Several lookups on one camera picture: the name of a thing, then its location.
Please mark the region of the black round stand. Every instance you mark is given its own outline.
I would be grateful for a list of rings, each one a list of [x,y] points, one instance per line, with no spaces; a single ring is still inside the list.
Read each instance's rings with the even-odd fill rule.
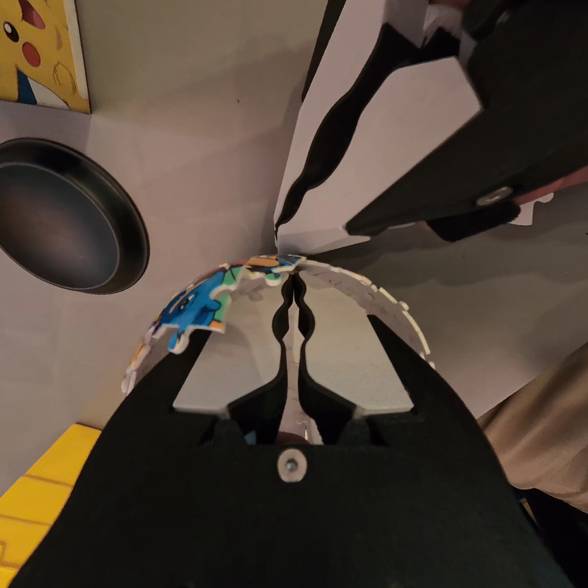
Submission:
[[[148,230],[102,166],[40,138],[1,143],[1,250],[52,286],[113,295],[144,275]]]

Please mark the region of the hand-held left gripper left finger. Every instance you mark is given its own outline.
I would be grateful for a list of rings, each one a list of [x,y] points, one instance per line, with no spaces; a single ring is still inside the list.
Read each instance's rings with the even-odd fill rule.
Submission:
[[[211,334],[173,408],[231,419],[260,445],[276,441],[288,395],[283,339],[289,330],[293,278],[277,285],[243,281],[232,296],[223,334]]]

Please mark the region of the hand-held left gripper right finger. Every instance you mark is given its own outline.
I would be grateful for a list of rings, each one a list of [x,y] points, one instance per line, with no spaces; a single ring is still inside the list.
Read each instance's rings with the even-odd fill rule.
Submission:
[[[362,298],[361,292],[342,291],[327,275],[296,276],[303,335],[299,399],[325,445],[337,444],[352,420],[414,407]]]

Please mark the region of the person's beige trousers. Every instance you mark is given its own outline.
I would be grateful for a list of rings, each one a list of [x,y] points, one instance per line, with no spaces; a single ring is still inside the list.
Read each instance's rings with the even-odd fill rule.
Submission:
[[[477,423],[512,486],[587,513],[587,344]]]

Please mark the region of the blue puzzle box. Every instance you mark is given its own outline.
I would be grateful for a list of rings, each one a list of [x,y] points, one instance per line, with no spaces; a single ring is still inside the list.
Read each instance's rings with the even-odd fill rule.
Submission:
[[[1,1],[1,100],[91,113],[75,1]]]

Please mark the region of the half-built puzzle ball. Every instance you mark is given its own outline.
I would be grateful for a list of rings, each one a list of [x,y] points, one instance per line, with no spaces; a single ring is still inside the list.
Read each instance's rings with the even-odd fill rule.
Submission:
[[[228,309],[244,293],[244,286],[260,280],[262,288],[281,287],[288,277],[303,270],[320,276],[392,330],[400,327],[401,339],[435,368],[429,344],[408,305],[366,276],[296,254],[257,255],[223,263],[174,295],[141,337],[123,377],[122,394],[128,395],[169,353],[183,353],[192,332],[224,334]]]

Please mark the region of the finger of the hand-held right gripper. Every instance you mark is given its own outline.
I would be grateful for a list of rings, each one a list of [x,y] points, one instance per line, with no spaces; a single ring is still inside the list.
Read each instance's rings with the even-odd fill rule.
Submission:
[[[318,254],[369,240],[350,236],[344,225],[481,111],[454,57],[391,78],[360,115],[336,170],[278,229],[278,253]]]
[[[312,56],[275,210],[275,230],[341,163],[385,78],[414,62],[428,1],[329,1]]]

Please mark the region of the person's right hand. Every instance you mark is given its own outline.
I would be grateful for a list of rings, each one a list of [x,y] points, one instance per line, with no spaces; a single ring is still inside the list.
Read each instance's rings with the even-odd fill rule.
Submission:
[[[518,206],[522,206],[528,202],[536,201],[544,196],[551,193],[557,192],[558,190],[565,189],[567,187],[573,187],[575,185],[587,182],[587,166],[578,169],[577,171],[570,173],[554,182],[539,187],[531,192],[517,196],[514,201]]]

